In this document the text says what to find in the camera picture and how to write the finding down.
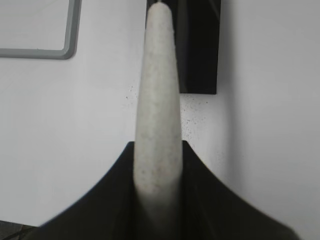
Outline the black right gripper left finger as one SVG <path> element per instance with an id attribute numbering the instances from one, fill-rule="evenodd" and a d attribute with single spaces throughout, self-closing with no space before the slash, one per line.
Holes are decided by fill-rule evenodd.
<path id="1" fill-rule="evenodd" d="M 134 142 L 128 142 L 109 171 L 81 199 L 28 240 L 135 240 Z"/>

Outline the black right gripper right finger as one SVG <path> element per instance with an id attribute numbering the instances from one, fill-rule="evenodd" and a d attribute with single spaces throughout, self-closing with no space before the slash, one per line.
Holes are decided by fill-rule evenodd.
<path id="1" fill-rule="evenodd" d="M 298 240 L 288 226 L 248 204 L 224 185 L 182 142 L 184 240 Z"/>

